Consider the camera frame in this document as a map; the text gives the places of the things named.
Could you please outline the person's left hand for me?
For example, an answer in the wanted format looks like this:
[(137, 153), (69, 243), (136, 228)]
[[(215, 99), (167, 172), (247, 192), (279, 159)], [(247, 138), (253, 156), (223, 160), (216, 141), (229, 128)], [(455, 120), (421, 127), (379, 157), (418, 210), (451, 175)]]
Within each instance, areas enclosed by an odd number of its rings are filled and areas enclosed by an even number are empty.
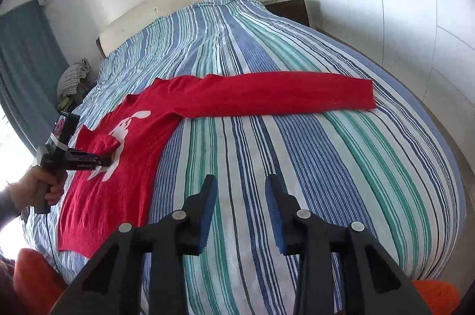
[(19, 179), (7, 186), (7, 191), (17, 210), (25, 210), (27, 206), (34, 206), (39, 195), (39, 185), (45, 183), (51, 187), (43, 195), (43, 200), (50, 206), (58, 204), (64, 194), (64, 185), (67, 179), (65, 170), (57, 170), (53, 175), (41, 166), (33, 166)]

